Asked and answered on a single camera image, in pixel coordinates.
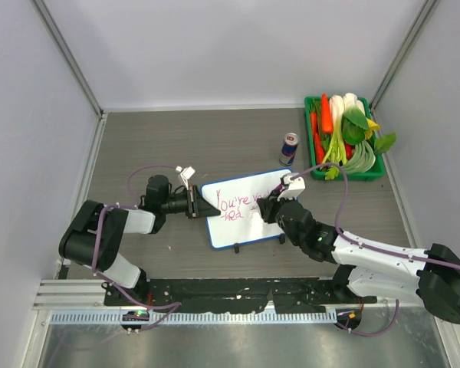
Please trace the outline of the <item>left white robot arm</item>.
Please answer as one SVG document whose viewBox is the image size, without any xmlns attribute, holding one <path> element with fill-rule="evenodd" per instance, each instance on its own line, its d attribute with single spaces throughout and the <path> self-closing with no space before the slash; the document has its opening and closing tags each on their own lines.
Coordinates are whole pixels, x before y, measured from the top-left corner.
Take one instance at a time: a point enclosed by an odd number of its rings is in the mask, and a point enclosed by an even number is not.
<svg viewBox="0 0 460 368">
<path fill-rule="evenodd" d="M 128 304 L 141 305 L 148 295 L 146 272 L 120 254 L 122 237 L 156 234 L 167 215 L 179 213 L 189 219 L 221 214 L 197 186 L 172 189 L 166 176 L 151 176 L 136 208 L 85 201 L 60 240 L 59 255 L 122 287 Z"/>
</svg>

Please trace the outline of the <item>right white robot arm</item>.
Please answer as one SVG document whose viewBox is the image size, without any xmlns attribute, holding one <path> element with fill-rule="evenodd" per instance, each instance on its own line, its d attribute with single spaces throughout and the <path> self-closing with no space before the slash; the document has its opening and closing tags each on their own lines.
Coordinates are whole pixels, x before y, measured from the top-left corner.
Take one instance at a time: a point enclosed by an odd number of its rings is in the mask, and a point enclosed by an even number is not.
<svg viewBox="0 0 460 368">
<path fill-rule="evenodd" d="M 361 238 L 316 221 L 299 201 L 275 192 L 257 204 L 264 222 L 277 224 L 309 258 L 337 266 L 330 285 L 335 300 L 386 297 L 460 324 L 460 258 L 449 247 L 402 248 Z"/>
</svg>

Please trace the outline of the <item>magenta capped marker pen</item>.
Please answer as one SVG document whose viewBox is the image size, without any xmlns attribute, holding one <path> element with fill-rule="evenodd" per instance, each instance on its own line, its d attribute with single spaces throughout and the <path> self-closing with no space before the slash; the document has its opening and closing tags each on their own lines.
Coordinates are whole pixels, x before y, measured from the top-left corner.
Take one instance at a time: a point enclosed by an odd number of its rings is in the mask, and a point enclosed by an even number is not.
<svg viewBox="0 0 460 368">
<path fill-rule="evenodd" d="M 274 189 L 270 191 L 268 198 L 272 200 L 277 199 L 282 191 L 283 191 L 283 185 L 279 184 L 278 186 L 276 186 Z"/>
</svg>

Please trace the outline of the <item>blue framed whiteboard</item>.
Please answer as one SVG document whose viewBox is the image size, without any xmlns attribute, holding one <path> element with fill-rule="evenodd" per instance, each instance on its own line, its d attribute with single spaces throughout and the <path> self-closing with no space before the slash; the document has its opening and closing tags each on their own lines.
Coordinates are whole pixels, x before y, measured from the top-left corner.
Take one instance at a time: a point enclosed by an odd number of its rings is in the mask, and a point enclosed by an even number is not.
<svg viewBox="0 0 460 368">
<path fill-rule="evenodd" d="M 282 230 L 262 220 L 257 200 L 267 197 L 281 183 L 281 177 L 291 172 L 282 168 L 203 184 L 203 199 L 220 211 L 219 215 L 206 219 L 212 248 L 279 237 Z"/>
</svg>

